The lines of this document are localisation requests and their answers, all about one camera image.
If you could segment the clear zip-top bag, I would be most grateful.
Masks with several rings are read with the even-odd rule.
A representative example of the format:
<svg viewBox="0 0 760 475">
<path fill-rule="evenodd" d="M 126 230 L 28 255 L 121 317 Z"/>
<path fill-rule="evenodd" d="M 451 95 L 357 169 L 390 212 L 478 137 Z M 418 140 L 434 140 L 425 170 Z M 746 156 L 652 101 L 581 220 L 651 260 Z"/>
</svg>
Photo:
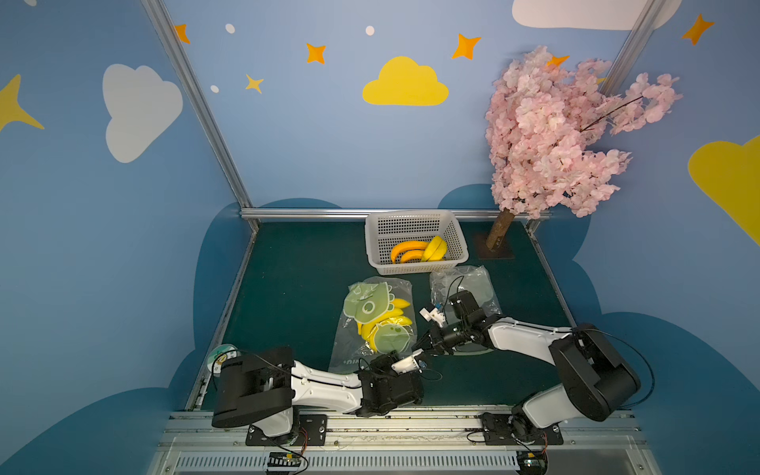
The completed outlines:
<svg viewBox="0 0 760 475">
<path fill-rule="evenodd" d="M 458 292 L 470 292 L 486 316 L 502 313 L 490 274 L 484 266 L 463 265 L 432 272 L 429 285 L 431 302 L 443 311 L 447 324 L 459 321 L 448 302 L 448 299 Z"/>
</svg>

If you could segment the green printed zip-top bag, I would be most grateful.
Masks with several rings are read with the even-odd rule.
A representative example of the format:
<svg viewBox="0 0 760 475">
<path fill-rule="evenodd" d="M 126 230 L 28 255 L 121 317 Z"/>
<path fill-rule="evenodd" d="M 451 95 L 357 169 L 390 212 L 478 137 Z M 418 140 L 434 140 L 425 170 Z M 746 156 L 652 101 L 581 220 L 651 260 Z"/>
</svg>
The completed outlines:
<svg viewBox="0 0 760 475">
<path fill-rule="evenodd" d="M 352 373 L 392 352 L 406 357 L 417 339 L 410 281 L 371 277 L 356 282 L 342 304 L 329 370 Z"/>
</svg>

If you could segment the orange banana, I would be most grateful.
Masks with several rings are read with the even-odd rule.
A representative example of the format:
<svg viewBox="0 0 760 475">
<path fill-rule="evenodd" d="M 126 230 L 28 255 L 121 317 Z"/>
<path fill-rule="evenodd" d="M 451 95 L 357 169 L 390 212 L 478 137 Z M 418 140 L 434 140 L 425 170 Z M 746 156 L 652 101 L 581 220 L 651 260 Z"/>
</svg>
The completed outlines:
<svg viewBox="0 0 760 475">
<path fill-rule="evenodd" d="M 391 262 L 400 263 L 400 256 L 403 253 L 406 251 L 412 251 L 413 249 L 424 250 L 427 247 L 428 243 L 428 241 L 403 241 L 403 243 L 398 243 L 398 245 L 395 245 L 391 251 Z"/>
<path fill-rule="evenodd" d="M 425 252 L 422 249 L 413 249 L 412 251 L 406 251 L 400 256 L 400 263 L 422 261 L 424 253 Z"/>
</svg>

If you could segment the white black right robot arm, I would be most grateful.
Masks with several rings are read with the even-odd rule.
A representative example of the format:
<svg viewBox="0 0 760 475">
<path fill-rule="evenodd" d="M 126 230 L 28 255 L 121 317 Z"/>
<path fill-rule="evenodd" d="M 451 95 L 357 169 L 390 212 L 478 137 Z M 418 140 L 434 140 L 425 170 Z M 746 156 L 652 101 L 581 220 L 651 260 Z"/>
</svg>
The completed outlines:
<svg viewBox="0 0 760 475">
<path fill-rule="evenodd" d="M 603 422 L 641 389 L 631 365 L 590 324 L 552 328 L 500 314 L 488 316 L 469 291 L 448 299 L 456 320 L 429 305 L 420 311 L 431 324 L 417 344 L 427 354 L 453 354 L 465 344 L 520 353 L 553 365 L 559 384 L 522 401 L 512 409 L 510 425 L 520 437 L 529 437 L 561 421 L 585 418 Z"/>
</svg>

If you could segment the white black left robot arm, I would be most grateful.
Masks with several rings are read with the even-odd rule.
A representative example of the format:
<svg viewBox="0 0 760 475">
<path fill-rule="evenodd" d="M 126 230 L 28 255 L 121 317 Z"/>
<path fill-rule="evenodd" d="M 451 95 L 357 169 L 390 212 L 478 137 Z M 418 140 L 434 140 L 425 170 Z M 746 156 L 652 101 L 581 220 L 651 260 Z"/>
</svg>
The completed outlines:
<svg viewBox="0 0 760 475">
<path fill-rule="evenodd" d="M 407 357 L 396 352 L 379 356 L 350 374 L 316 370 L 281 346 L 261 354 L 219 356 L 211 364 L 217 378 L 212 426 L 252 426 L 277 439 L 297 431 L 301 407 L 335 411 L 359 418 L 385 416 L 423 401 L 423 350 Z"/>
</svg>

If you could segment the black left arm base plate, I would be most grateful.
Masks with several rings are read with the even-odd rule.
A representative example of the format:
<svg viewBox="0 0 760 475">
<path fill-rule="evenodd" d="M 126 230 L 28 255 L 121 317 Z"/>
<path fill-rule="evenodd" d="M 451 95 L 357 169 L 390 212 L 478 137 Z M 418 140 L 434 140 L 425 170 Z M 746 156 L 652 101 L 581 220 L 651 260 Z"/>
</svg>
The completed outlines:
<svg viewBox="0 0 760 475">
<path fill-rule="evenodd" d="M 264 432 L 250 425 L 245 438 L 247 447 L 323 447 L 326 444 L 329 418 L 322 414 L 298 415 L 293 426 L 284 435 L 268 437 Z"/>
</svg>

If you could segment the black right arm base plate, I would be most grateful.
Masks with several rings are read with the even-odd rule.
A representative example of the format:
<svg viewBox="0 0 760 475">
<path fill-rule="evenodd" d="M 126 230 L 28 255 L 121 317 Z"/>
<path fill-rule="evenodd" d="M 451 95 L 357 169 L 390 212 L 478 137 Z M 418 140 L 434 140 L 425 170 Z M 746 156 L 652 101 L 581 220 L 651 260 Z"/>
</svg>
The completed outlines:
<svg viewBox="0 0 760 475">
<path fill-rule="evenodd" d="M 486 445 L 563 445 L 560 427 L 536 427 L 524 415 L 484 413 L 481 422 Z"/>
</svg>

